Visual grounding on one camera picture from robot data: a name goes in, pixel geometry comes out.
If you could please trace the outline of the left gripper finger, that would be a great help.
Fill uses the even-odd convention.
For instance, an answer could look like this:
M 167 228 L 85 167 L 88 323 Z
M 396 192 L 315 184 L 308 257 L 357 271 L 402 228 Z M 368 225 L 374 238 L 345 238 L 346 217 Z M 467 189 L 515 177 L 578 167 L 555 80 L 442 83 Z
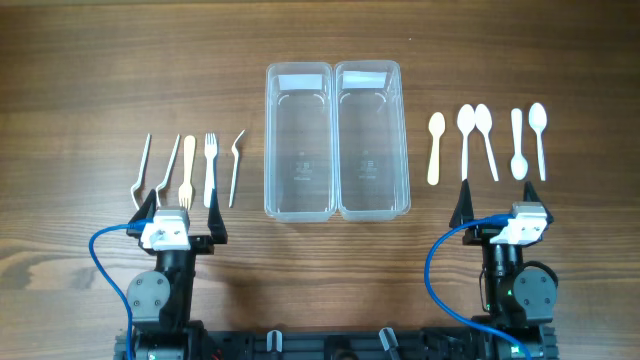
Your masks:
M 228 234 L 222 220 L 216 189 L 211 192 L 207 226 L 214 244 L 226 244 L 228 242 Z
M 155 190 L 150 191 L 143 204 L 128 222 L 126 228 L 127 235 L 141 235 L 144 227 L 153 221 L 157 208 L 156 195 L 157 193 Z

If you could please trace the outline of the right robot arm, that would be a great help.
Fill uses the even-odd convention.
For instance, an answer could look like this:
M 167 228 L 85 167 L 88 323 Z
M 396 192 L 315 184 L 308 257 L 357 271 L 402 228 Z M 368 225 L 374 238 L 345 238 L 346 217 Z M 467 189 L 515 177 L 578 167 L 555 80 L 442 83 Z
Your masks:
M 523 250 L 543 239 L 554 218 L 533 185 L 524 186 L 523 200 L 515 202 L 505 225 L 482 224 L 465 231 L 463 243 L 482 249 L 479 276 L 485 314 L 472 320 L 499 330 L 513 343 L 473 330 L 469 343 L 477 359 L 557 359 L 555 330 L 549 326 L 557 300 L 559 279 L 539 261 L 526 261 Z

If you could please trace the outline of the white plastic fork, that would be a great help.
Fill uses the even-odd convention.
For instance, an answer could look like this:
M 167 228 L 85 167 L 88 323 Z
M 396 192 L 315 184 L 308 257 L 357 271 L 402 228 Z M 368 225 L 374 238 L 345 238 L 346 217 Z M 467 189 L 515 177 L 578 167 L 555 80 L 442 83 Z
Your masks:
M 206 159 L 205 183 L 203 200 L 206 208 L 211 207 L 211 197 L 215 190 L 215 162 L 218 155 L 218 142 L 214 133 L 205 134 L 204 154 Z

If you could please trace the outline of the white plastic spoon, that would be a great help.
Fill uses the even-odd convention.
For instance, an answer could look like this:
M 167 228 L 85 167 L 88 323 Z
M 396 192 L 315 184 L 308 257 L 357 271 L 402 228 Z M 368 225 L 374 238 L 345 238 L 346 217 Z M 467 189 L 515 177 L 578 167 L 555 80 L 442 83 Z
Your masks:
M 491 145 L 490 132 L 493 126 L 491 113 L 485 104 L 479 104 L 475 109 L 475 124 L 484 137 L 487 159 L 490 171 L 495 182 L 499 181 L 499 174 L 495 162 L 495 156 Z
M 474 108 L 470 104 L 463 105 L 457 115 L 456 125 L 462 135 L 461 147 L 461 179 L 466 180 L 468 177 L 468 139 L 469 135 L 475 128 Z

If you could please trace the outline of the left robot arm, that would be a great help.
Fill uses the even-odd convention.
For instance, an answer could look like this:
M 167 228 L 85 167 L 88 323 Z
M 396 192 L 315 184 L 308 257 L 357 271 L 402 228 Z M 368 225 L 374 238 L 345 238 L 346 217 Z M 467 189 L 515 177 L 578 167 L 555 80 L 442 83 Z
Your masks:
M 151 191 L 128 222 L 126 235 L 156 258 L 155 268 L 129 284 L 126 305 L 132 311 L 129 331 L 116 337 L 113 358 L 222 359 L 221 346 L 199 320 L 191 320 L 195 260 L 212 255 L 228 241 L 217 191 L 210 194 L 208 235 L 188 233 L 189 217 L 181 207 L 159 207 Z

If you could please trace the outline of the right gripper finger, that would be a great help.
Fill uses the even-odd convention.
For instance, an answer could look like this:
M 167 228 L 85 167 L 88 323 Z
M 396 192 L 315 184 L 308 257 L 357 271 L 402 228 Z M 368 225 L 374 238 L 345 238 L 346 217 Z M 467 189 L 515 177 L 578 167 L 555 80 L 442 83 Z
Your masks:
M 534 188 L 534 186 L 533 186 L 531 181 L 526 181 L 525 184 L 524 184 L 523 200 L 525 202 L 540 203 L 542 205 L 542 207 L 544 208 L 544 210 L 545 210 L 547 223 L 548 224 L 552 224 L 554 222 L 553 215 L 551 214 L 551 212 L 548 210 L 546 205 L 543 203 L 543 201 L 538 196 L 538 194 L 535 191 L 535 188 Z
M 473 204 L 469 182 L 462 181 L 458 202 L 453 211 L 449 227 L 451 229 L 459 227 L 474 220 Z

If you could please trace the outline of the short white spoon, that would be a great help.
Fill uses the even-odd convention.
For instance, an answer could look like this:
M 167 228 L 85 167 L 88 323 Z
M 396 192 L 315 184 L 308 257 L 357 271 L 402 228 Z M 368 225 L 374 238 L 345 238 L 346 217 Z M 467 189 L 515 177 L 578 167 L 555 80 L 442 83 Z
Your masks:
M 514 154 L 510 161 L 510 168 L 516 180 L 523 180 L 528 172 L 528 162 L 522 153 L 523 114 L 519 108 L 511 110 L 511 125 Z

